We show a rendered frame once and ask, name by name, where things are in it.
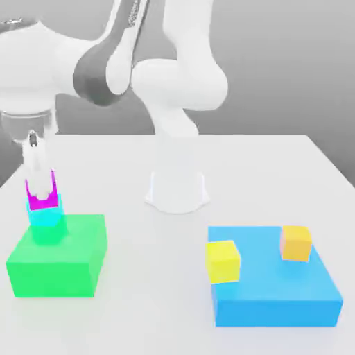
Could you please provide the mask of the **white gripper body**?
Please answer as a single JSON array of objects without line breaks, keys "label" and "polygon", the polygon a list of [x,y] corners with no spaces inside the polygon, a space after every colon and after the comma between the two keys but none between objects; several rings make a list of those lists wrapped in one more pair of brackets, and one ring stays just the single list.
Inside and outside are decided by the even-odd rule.
[{"label": "white gripper body", "polygon": [[51,165],[47,155],[46,141],[39,137],[28,137],[22,144],[25,177],[31,180],[50,180]]}]

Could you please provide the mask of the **small magenta cube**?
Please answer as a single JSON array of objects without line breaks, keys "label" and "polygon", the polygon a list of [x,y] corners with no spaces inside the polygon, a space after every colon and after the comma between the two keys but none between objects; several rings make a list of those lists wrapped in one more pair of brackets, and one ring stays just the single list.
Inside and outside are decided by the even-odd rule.
[{"label": "small magenta cube", "polygon": [[55,173],[53,169],[51,169],[51,182],[52,182],[52,191],[48,195],[47,199],[40,200],[37,196],[34,196],[30,193],[28,180],[25,179],[27,198],[28,198],[28,203],[31,211],[57,207],[59,205],[58,190],[57,190],[57,184],[55,179]]}]

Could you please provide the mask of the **small cyan cube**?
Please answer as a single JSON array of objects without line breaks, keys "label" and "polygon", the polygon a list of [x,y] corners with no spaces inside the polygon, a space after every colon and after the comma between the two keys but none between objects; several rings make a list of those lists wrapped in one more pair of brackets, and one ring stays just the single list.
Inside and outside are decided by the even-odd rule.
[{"label": "small cyan cube", "polygon": [[32,226],[55,227],[64,216],[62,197],[58,195],[58,206],[46,209],[31,210],[29,203],[26,203],[29,223]]}]

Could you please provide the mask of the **small green cube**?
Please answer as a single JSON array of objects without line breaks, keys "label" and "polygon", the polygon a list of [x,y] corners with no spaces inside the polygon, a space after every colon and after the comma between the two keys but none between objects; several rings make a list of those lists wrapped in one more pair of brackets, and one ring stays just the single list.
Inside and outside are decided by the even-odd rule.
[{"label": "small green cube", "polygon": [[63,215],[52,226],[30,226],[29,231],[32,239],[38,245],[56,245],[68,235],[67,219]]}]

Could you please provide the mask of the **small yellow cube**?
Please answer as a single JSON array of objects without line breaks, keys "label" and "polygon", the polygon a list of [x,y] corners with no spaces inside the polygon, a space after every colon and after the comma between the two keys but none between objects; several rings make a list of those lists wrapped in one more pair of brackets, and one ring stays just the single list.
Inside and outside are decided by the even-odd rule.
[{"label": "small yellow cube", "polygon": [[238,282],[241,256],[233,240],[206,243],[205,265],[211,284]]}]

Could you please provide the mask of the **small orange cube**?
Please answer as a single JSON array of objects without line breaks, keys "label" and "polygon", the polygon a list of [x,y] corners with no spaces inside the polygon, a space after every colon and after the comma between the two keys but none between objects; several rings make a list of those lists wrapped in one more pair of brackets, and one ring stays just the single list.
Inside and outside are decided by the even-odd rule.
[{"label": "small orange cube", "polygon": [[309,229],[299,225],[282,226],[280,236],[280,255],[285,261],[308,262],[312,248]]}]

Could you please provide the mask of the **large green box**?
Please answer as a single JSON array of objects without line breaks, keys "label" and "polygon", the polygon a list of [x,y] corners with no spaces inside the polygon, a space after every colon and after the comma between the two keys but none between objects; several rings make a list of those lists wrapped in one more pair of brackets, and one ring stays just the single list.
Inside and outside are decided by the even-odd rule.
[{"label": "large green box", "polygon": [[38,245],[28,229],[6,261],[17,297],[92,297],[107,251],[102,214],[67,214],[68,235]]}]

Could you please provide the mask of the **large blue box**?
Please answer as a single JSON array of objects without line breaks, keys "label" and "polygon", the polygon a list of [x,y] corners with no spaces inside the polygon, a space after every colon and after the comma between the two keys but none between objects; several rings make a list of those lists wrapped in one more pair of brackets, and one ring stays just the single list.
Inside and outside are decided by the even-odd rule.
[{"label": "large blue box", "polygon": [[334,327],[343,306],[317,250],[284,261],[280,226],[212,226],[210,242],[232,240],[241,255],[237,282],[211,285],[217,327]]}]

